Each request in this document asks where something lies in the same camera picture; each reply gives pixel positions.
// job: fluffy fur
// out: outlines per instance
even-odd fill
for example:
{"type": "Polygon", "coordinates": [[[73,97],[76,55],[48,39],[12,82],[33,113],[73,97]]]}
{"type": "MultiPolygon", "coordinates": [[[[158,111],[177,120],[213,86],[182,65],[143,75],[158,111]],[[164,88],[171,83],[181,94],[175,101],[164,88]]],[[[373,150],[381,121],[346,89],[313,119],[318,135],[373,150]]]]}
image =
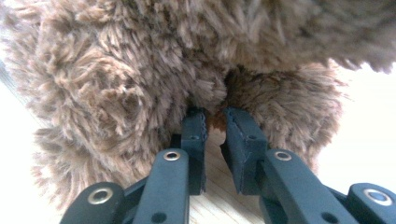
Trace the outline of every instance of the fluffy fur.
{"type": "Polygon", "coordinates": [[[245,108],[314,167],[342,113],[328,60],[388,71],[393,0],[25,0],[0,5],[7,70],[48,127],[37,184],[61,206],[149,173],[190,105],[245,108]]]}

